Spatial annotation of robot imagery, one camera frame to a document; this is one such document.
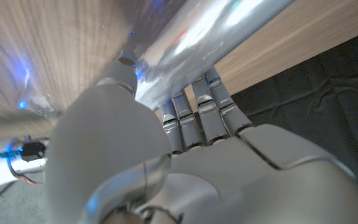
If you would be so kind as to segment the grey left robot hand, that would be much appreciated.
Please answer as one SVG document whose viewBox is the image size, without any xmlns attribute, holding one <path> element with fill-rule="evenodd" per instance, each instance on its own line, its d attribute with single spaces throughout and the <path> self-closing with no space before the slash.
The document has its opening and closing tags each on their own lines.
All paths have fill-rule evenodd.
<svg viewBox="0 0 358 224">
<path fill-rule="evenodd" d="M 48 223 L 358 223 L 358 185 L 334 155 L 285 129 L 226 124 L 171 147 L 136 102 L 137 58 L 109 66 L 59 119 L 47 149 Z"/>
</svg>

